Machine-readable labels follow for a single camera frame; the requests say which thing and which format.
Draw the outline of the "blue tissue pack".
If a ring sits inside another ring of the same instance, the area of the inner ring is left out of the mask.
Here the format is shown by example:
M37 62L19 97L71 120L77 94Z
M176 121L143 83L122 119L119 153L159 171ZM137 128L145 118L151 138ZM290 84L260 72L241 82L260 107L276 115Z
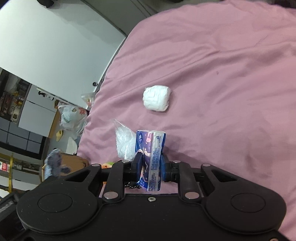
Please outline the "blue tissue pack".
M141 152L143 157L138 184L147 192L161 189L161 156L165 140L166 133L163 131L136 132L135 151Z

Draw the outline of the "grey blue denim plush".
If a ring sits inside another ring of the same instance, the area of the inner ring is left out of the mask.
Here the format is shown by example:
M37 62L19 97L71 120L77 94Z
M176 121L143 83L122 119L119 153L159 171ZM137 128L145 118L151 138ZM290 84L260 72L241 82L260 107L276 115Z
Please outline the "grey blue denim plush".
M69 174L70 168L62 164L62 155L59 149L53 149L44 161L43 180L49 177L60 177L62 174Z

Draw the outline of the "burger plush toy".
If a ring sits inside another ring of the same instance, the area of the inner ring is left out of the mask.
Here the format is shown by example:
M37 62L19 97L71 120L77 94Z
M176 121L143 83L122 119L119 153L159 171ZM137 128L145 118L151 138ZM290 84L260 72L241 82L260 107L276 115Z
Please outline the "burger plush toy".
M107 169L107 168L111 168L113 166L114 162L107 162L107 163L103 163L101 165L102 169Z

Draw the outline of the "clear plastic bag white filling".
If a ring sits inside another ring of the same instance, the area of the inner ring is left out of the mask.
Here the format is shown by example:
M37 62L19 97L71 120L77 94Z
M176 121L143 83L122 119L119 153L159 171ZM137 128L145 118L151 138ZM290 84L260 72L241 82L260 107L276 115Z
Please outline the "clear plastic bag white filling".
M119 159L131 162L135 157L136 134L130 128L114 119L116 150Z

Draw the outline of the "brown cardboard box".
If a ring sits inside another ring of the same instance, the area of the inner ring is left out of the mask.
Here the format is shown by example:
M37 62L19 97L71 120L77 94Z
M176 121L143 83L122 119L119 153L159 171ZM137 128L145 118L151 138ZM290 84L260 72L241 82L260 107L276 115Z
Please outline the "brown cardboard box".
M62 155L62 164L66 165L71 170L71 172L69 174L74 173L74 172L76 172L78 170L84 169L84 168L89 166L88 161L81 158L81 157L79 157L79 156L69 155L69 154L66 154L66 153L61 153L61 155ZM41 168L42 181L44 181L43 180L43 170L42 170L42 168Z

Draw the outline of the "white floor towel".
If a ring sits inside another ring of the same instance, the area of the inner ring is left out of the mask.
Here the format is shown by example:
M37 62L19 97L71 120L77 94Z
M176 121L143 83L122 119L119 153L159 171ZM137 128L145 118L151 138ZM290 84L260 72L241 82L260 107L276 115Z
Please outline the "white floor towel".
M78 145L72 137L68 138L67 147L66 147L66 154L74 155L77 154Z

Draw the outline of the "white plastic shopping bag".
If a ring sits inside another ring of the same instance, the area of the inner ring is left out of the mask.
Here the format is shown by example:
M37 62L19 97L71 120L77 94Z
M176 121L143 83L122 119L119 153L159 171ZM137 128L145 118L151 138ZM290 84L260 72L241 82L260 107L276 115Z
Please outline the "white plastic shopping bag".
M82 135L87 123L87 111L73 105L62 104L58 106L60 116L60 127L77 136Z

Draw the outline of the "yellow slipper far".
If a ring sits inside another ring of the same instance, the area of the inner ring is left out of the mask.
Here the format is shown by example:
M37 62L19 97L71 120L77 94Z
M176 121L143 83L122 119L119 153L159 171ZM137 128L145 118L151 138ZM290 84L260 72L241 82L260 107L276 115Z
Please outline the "yellow slipper far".
M63 136L63 130L59 130L58 132L56 132L56 141L59 142L62 136Z

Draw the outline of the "white crumpled tissue ball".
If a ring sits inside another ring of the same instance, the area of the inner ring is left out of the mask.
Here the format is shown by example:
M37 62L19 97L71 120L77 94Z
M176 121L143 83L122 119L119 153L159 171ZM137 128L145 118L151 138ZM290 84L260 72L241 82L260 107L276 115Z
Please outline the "white crumpled tissue ball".
M169 107L171 89L164 85L147 87L143 92L143 104L146 109L165 112Z

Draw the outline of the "small clear trash bag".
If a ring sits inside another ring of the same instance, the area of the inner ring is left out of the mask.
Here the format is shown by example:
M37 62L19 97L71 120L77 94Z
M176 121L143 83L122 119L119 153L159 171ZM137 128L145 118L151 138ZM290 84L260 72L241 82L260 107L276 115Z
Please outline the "small clear trash bag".
M95 92L85 93L81 95L82 100L87 104L88 108L92 108L95 101Z

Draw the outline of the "pink bed sheet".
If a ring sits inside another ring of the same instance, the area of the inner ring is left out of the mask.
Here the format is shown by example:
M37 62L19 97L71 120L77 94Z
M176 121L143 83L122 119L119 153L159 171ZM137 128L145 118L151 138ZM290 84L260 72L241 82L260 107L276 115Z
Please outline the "pink bed sheet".
M171 89L165 112L147 87ZM295 240L295 10L264 2L185 5L131 31L109 66L78 156L116 162L114 119L166 132L164 153L212 164L280 194L280 227Z

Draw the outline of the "white kitchen cabinet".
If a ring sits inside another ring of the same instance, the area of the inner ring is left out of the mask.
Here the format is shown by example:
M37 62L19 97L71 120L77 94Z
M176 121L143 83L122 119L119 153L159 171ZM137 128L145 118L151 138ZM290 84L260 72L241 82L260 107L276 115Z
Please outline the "white kitchen cabinet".
M56 99L50 101L38 95L38 91L45 92L36 85L30 86L21 108L18 127L48 138L57 112Z

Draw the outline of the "black spray bottle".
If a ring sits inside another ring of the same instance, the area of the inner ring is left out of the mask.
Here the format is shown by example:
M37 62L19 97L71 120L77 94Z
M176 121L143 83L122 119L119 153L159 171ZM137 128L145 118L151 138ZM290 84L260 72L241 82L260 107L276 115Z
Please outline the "black spray bottle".
M42 92L42 91L38 91L38 95L41 95L44 98L49 99L50 101L53 101L55 99L53 96L51 96L51 95L49 95L49 94L47 94L45 92Z

